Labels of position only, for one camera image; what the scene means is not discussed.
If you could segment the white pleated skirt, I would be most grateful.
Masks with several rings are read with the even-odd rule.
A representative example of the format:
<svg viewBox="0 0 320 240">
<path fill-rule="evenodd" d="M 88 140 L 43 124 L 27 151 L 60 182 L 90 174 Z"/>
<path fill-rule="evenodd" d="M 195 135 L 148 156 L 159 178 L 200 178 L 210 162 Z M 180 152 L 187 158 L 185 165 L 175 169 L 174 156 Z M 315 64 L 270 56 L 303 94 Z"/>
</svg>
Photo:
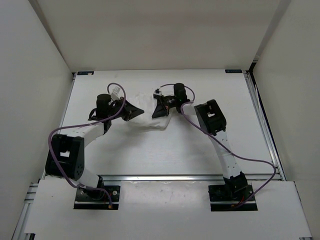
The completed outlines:
<svg viewBox="0 0 320 240">
<path fill-rule="evenodd" d="M 131 127 L 165 130 L 173 116 L 170 113 L 168 116 L 152 118 L 152 114 L 157 106 L 157 100 L 153 98 L 151 93 L 139 92 L 135 96 L 129 97 L 127 101 L 133 106 L 144 110 L 143 114 L 128 121 L 128 125 Z"/>
</svg>

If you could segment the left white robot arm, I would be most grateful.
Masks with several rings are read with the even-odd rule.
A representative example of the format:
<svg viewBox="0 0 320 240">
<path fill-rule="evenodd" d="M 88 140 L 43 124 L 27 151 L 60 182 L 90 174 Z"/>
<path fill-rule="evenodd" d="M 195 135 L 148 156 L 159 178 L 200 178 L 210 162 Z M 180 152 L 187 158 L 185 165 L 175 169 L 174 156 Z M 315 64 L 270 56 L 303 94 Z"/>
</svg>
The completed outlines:
<svg viewBox="0 0 320 240">
<path fill-rule="evenodd" d="M 121 118 L 128 122 L 144 113 L 144 110 L 132 105 L 124 97 L 98 95 L 96 107 L 89 113 L 88 123 L 77 126 L 72 133 L 55 133 L 49 138 L 45 173 L 65 178 L 73 187 L 87 189 L 87 194 L 93 200 L 100 200 L 105 194 L 103 180 L 86 169 L 85 148 L 108 132 L 112 120 Z"/>
</svg>

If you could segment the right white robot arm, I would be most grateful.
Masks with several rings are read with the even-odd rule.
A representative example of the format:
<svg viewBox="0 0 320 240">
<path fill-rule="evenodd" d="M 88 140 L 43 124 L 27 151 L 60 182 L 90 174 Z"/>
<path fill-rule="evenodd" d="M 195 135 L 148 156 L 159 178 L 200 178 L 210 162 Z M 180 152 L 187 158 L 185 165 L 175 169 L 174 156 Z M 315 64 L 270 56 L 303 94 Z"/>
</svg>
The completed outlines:
<svg viewBox="0 0 320 240">
<path fill-rule="evenodd" d="M 156 99 L 153 119 L 168 116 L 172 108 L 176 108 L 179 114 L 184 115 L 183 107 L 194 102 L 195 94 L 192 95 L 192 99 L 189 99 L 186 93 L 188 87 L 183 83 L 171 85 L 173 86 L 172 95 L 163 95 L 160 88 L 153 92 L 153 98 Z M 196 105 L 194 110 L 199 129 L 209 137 L 219 159 L 225 182 L 224 193 L 230 200 L 236 200 L 242 195 L 248 181 L 230 149 L 226 133 L 226 118 L 214 99 Z"/>
</svg>

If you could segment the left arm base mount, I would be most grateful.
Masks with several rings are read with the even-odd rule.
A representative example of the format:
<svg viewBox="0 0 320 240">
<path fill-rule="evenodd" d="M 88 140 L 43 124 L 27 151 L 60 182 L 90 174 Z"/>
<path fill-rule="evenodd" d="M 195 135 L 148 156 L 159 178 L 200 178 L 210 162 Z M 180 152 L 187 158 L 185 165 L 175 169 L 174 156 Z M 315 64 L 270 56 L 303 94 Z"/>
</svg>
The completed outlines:
<svg viewBox="0 0 320 240">
<path fill-rule="evenodd" d="M 121 194 L 120 185 L 104 185 L 104 189 L 111 198 L 112 207 L 109 204 L 109 197 L 104 191 L 77 189 L 73 208 L 75 210 L 118 210 Z"/>
</svg>

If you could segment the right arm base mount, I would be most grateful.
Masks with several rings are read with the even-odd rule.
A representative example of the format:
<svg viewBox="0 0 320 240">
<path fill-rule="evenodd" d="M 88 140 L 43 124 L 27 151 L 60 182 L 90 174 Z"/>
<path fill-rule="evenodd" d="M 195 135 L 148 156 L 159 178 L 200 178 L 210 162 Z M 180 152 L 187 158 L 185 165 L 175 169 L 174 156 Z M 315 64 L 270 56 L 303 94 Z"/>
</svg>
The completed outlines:
<svg viewBox="0 0 320 240">
<path fill-rule="evenodd" d="M 243 174 L 223 180 L 224 184 L 208 186 L 211 212 L 252 212 L 258 210 L 253 195 L 253 186 L 248 183 Z"/>
</svg>

